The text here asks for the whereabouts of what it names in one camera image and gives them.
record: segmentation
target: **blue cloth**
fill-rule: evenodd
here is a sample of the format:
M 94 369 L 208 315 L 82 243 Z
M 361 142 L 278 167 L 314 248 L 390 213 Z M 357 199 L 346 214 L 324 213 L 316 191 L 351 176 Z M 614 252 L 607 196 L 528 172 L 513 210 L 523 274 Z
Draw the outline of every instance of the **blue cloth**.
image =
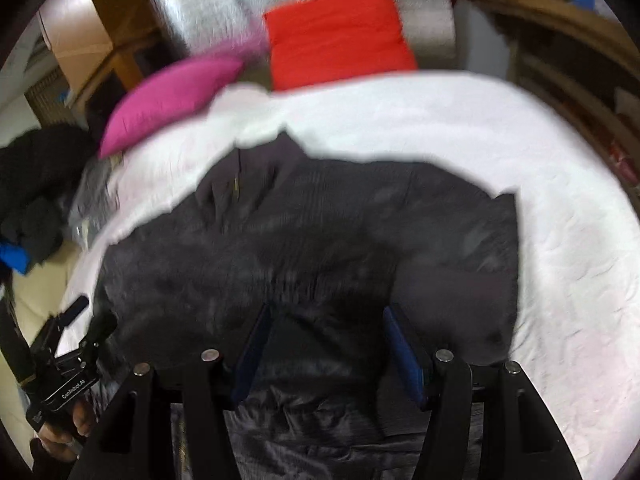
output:
M 27 273 L 30 261 L 23 248 L 6 243 L 0 243 L 0 260 L 23 275 Z

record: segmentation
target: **finger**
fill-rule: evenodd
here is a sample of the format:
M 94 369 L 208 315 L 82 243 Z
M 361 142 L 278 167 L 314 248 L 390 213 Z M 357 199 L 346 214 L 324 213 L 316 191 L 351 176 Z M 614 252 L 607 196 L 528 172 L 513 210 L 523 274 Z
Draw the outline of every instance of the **finger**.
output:
M 71 451 L 65 444 L 59 442 L 52 442 L 48 438 L 40 437 L 42 447 L 56 460 L 61 462 L 73 462 L 76 458 L 76 454 Z
M 84 399 L 78 399 L 74 405 L 73 420 L 78 433 L 87 436 L 95 424 L 95 414 L 91 405 Z
M 67 442 L 71 442 L 71 435 L 66 431 L 60 430 L 60 428 L 50 425 L 48 422 L 45 422 L 42 425 L 38 432 L 38 436 L 41 439 L 46 438 L 50 442 L 56 444 L 66 444 Z

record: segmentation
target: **pink pillow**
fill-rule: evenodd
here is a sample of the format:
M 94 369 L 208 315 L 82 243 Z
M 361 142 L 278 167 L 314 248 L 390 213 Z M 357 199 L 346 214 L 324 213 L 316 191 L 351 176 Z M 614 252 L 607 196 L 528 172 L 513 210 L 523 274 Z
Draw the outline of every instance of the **pink pillow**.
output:
M 202 110 L 241 70 L 242 61 L 236 57 L 200 56 L 173 63 L 144 80 L 111 114 L 100 158 L 135 146 L 163 126 Z

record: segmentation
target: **white bed sheet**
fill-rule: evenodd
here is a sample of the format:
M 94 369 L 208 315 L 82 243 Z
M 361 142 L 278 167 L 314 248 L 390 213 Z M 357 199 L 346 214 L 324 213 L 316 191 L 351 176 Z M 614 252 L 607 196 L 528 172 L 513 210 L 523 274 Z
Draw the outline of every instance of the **white bed sheet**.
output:
M 315 157 L 431 160 L 498 194 L 518 193 L 519 316 L 511 350 L 556 419 L 585 480 L 615 476 L 640 438 L 640 230 L 615 177 L 553 110 L 469 73 L 353 80 L 270 96 L 238 84 L 210 111 L 127 153 L 120 210 L 82 255 L 63 306 L 92 296 L 105 248 L 169 211 L 234 142 L 281 126 Z M 75 348 L 90 313 L 60 344 Z

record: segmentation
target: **silver bolt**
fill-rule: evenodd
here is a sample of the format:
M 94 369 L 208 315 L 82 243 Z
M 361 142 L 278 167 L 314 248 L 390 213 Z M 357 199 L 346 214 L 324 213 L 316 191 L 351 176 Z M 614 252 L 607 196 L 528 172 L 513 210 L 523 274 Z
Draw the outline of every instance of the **silver bolt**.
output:
M 210 348 L 209 350 L 205 350 L 202 354 L 200 354 L 200 358 L 206 363 L 211 363 L 220 359 L 220 352 L 218 352 L 216 349 Z
M 522 367 L 516 361 L 505 362 L 504 368 L 513 375 L 519 374 L 522 371 Z
M 149 366 L 149 363 L 138 363 L 133 367 L 133 374 L 137 375 L 138 377 L 142 377 L 143 375 L 148 374 L 149 370 L 151 370 L 151 366 Z
M 453 352 L 451 350 L 445 350 L 444 348 L 441 348 L 436 352 L 436 359 L 443 363 L 453 361 Z

